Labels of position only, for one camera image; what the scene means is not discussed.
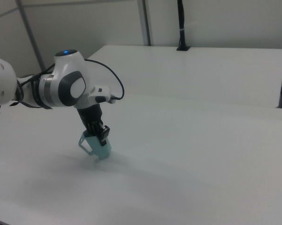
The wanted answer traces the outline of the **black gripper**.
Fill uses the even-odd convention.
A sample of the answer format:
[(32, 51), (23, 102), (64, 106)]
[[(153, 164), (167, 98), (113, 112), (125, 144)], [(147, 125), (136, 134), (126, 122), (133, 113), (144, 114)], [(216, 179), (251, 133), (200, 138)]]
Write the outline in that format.
[(88, 108), (77, 109), (77, 111), (82, 120), (83, 125), (87, 130), (87, 136), (98, 135), (100, 145), (106, 145), (106, 139), (109, 135), (110, 128), (107, 125), (102, 125), (102, 110), (100, 105), (92, 105)]

